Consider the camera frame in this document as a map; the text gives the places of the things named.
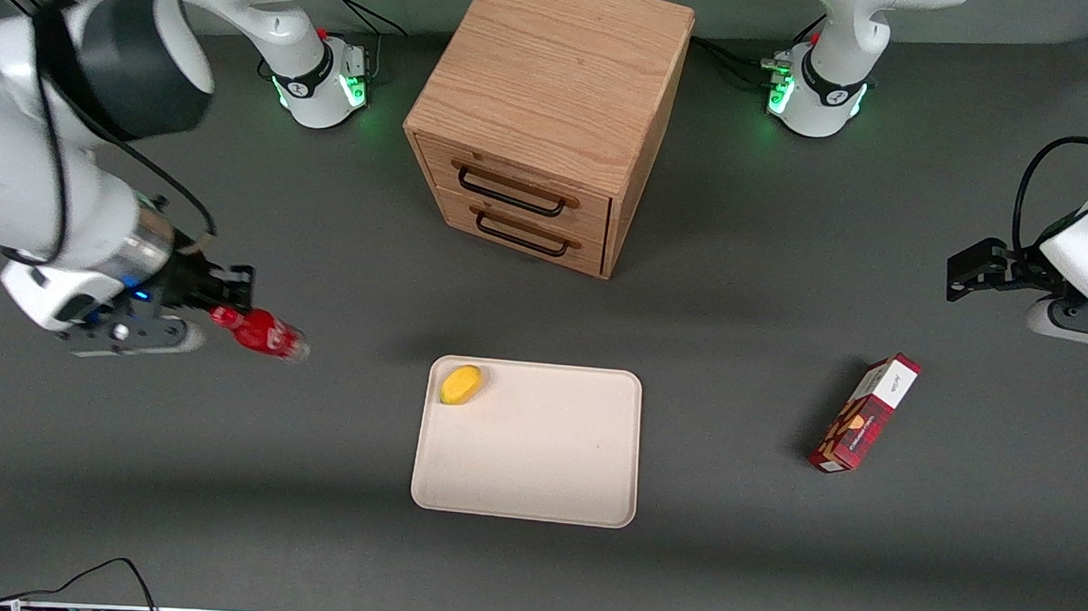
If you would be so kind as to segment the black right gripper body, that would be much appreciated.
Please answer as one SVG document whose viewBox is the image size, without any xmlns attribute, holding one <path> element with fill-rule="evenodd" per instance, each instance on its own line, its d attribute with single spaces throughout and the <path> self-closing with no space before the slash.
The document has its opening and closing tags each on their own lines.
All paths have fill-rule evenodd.
<svg viewBox="0 0 1088 611">
<path fill-rule="evenodd" d="M 163 308 L 196 309 L 208 312 L 214 307 L 232 306 L 228 271 L 208 261 L 202 253 L 170 254 L 156 273 L 153 302 Z"/>
</svg>

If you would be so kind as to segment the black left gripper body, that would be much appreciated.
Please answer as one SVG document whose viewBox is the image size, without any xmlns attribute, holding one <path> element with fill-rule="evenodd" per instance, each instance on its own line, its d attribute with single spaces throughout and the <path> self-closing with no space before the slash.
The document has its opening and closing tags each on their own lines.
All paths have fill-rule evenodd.
<svg viewBox="0 0 1088 611">
<path fill-rule="evenodd" d="M 1005 250 L 1004 255 L 1007 266 L 1005 279 L 998 284 L 999 291 L 1039 290 L 1062 295 L 1065 280 L 1038 248 Z"/>
</svg>

